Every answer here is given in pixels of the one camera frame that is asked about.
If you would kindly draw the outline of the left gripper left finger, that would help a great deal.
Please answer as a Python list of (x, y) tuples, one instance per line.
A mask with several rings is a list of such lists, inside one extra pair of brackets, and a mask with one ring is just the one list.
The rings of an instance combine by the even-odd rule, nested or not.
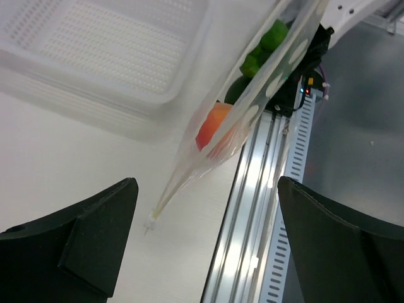
[(1, 233), (1, 302), (107, 302), (114, 294), (138, 183), (102, 192)]

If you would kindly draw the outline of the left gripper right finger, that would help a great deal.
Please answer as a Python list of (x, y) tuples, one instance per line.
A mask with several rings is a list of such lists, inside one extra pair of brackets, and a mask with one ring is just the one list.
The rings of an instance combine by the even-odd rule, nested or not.
[(299, 189), (288, 238), (305, 302), (403, 302), (403, 227)]

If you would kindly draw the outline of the clear zip top bag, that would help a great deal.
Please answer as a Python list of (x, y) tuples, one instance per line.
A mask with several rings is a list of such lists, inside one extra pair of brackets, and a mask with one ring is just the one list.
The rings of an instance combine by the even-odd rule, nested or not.
[[(179, 143), (171, 177), (144, 224), (146, 231), (155, 228), (164, 208), (178, 191), (223, 164), (239, 151), (263, 113), (268, 100), (302, 61), (328, 2), (304, 1), (300, 10), (291, 12), (288, 9), (289, 4), (289, 1), (270, 1), (266, 14), (259, 19), (253, 32), (249, 34), (244, 50), (240, 51), (238, 59), (233, 61), (232, 69), (223, 72), (194, 112)], [(232, 84), (248, 53), (258, 45), (277, 18), (289, 13), (294, 17), (294, 21), (283, 42), (241, 93), (207, 144), (197, 145), (196, 137), (207, 122), (208, 114), (218, 105), (219, 98)]]

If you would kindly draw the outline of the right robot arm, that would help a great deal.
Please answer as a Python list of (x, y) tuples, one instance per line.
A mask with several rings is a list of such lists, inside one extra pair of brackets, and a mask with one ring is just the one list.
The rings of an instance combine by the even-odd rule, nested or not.
[(389, 11), (397, 1), (389, 0), (332, 0), (329, 1), (320, 24), (333, 33), (329, 48), (332, 48), (352, 27), (379, 9)]

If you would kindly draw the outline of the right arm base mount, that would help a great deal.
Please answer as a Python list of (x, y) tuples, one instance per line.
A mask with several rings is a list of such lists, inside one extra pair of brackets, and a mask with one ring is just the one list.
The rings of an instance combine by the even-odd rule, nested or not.
[(275, 96), (268, 101), (265, 111), (291, 117), (294, 112), (303, 107), (305, 97), (310, 94), (309, 77), (328, 51), (334, 32), (332, 27), (325, 28), (319, 25), (303, 59), (296, 68), (293, 68), (292, 74)]

